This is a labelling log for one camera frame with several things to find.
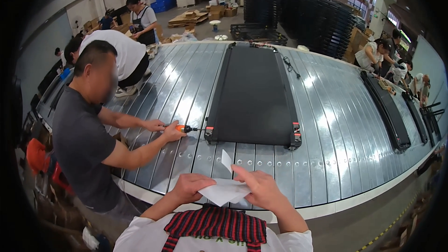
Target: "treadmill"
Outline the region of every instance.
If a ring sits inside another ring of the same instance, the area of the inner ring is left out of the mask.
[[[249,144],[301,145],[293,94],[276,48],[234,42],[216,83],[205,140]]]
[[[361,71],[361,79],[383,118],[392,146],[399,151],[406,150],[411,146],[411,141],[392,96],[379,85],[378,79],[372,74]]]
[[[417,127],[418,134],[422,139],[423,145],[425,145],[428,142],[428,135],[423,125],[422,118],[420,117],[420,112],[415,107],[413,97],[408,92],[402,92],[401,96],[404,98],[405,103],[409,108],[409,112],[411,113],[412,119]]]

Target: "white pillar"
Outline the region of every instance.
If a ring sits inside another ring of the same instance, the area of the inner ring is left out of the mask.
[[[387,20],[388,7],[393,3],[396,3],[396,0],[376,0],[375,7],[373,9],[372,21],[369,26],[369,28],[373,31],[373,37],[375,39],[381,37],[385,20]]]

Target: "orange screwdriver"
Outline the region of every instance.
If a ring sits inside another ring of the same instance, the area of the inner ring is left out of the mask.
[[[205,130],[203,128],[192,128],[190,126],[187,125],[177,125],[176,126],[176,130],[178,130],[179,132],[184,132],[184,133],[188,133],[188,132],[192,132],[192,131],[202,131]]]

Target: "hand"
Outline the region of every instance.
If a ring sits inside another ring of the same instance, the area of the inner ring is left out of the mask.
[[[179,124],[179,121],[174,121],[171,123],[170,126],[165,127],[164,133],[161,135],[161,137],[165,138],[167,142],[175,142],[182,137],[186,136],[187,134],[184,132],[179,132],[176,130],[176,126]]]
[[[150,132],[164,131],[165,130],[164,125],[165,125],[165,123],[163,123],[159,119],[143,121],[143,123],[142,123],[142,127],[147,129]]]
[[[167,195],[180,206],[200,200],[202,195],[198,191],[215,184],[216,181],[199,173],[181,174],[176,186]]]
[[[279,205],[289,203],[271,175],[262,171],[249,172],[237,165],[231,167],[238,174],[233,180],[246,182],[249,187],[251,193],[245,197],[249,203],[270,211],[279,208]]]
[[[133,38],[138,38],[138,37],[141,36],[141,35],[142,35],[142,32],[139,31],[139,32],[135,33],[132,37],[133,37]]]

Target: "cable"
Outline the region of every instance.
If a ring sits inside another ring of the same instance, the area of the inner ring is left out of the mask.
[[[288,72],[294,71],[294,73],[296,74],[297,79],[299,79],[299,78],[300,78],[300,74],[299,74],[298,70],[295,69],[295,68],[291,65],[291,63],[289,62],[289,58],[288,58],[288,57],[285,57],[285,56],[283,56],[283,55],[282,55],[282,57],[283,57],[283,62],[286,64],[286,69],[288,70]]]

